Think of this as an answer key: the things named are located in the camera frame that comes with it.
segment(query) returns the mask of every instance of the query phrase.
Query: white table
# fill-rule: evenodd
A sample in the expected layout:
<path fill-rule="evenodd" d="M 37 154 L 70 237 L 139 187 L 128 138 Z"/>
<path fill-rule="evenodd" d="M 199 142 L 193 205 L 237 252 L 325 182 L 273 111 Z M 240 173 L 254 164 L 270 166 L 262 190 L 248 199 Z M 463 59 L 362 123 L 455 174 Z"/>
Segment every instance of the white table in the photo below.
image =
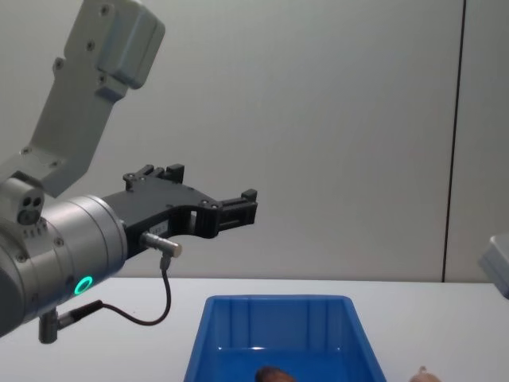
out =
<path fill-rule="evenodd" d="M 0 380 L 172 381 L 184 378 L 204 301 L 214 294 L 342 294 L 359 313 L 390 382 L 421 365 L 443 382 L 509 380 L 509 301 L 488 284 L 170 279 L 173 307 L 153 328 L 100 311 L 40 345 L 37 321 L 0 339 Z M 73 299 L 64 312 L 101 298 L 137 317 L 157 317 L 160 279 L 111 279 Z"/>

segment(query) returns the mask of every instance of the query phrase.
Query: robotic arm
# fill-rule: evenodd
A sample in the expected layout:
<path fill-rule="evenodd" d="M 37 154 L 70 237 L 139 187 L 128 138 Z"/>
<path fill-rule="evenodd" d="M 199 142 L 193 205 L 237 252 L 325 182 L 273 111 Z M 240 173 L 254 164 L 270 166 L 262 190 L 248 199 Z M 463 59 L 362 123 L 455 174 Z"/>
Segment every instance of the robotic arm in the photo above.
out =
<path fill-rule="evenodd" d="M 156 248 L 167 268 L 181 253 L 171 236 L 213 238 L 255 222 L 256 191 L 217 201 L 182 184 L 182 165 L 145 166 L 123 176 L 121 193 L 44 207 L 46 193 L 86 173 L 113 105 L 145 83 L 164 33 L 136 0 L 84 0 L 30 144 L 0 166 L 0 337 L 41 318 L 51 343 L 72 323 L 56 307 L 129 258 Z"/>

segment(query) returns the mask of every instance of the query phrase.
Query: brown object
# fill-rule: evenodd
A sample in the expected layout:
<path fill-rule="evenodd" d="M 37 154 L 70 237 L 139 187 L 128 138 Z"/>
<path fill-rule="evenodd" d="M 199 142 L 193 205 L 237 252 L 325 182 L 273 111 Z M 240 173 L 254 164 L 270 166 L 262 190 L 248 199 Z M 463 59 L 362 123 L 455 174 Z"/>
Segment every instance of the brown object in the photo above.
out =
<path fill-rule="evenodd" d="M 288 373 L 279 368 L 263 367 L 256 372 L 256 382 L 296 382 Z"/>
<path fill-rule="evenodd" d="M 433 374 L 429 374 L 426 371 L 426 368 L 422 366 L 419 369 L 419 373 L 416 374 L 410 382 L 441 382 L 438 378 L 436 378 Z"/>

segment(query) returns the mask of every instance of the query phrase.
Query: green led ring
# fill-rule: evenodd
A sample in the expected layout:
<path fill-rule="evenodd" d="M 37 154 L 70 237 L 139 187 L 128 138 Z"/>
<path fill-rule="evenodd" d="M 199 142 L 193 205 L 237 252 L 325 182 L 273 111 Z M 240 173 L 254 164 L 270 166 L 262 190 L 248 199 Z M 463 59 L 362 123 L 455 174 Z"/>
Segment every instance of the green led ring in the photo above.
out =
<path fill-rule="evenodd" d="M 84 291 L 91 287 L 93 282 L 94 279 L 91 276 L 83 277 L 80 280 L 80 282 L 76 285 L 76 288 L 74 288 L 74 294 L 76 295 L 82 294 Z"/>

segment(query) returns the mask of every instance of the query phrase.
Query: blue tray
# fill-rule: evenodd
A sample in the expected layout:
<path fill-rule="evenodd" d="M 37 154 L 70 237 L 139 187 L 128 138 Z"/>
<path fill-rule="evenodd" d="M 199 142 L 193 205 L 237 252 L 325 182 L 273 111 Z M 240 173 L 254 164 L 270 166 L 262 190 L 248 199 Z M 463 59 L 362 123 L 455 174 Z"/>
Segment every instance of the blue tray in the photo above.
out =
<path fill-rule="evenodd" d="M 263 366 L 297 382 L 386 382 L 350 298 L 210 297 L 185 382 L 255 382 Z"/>

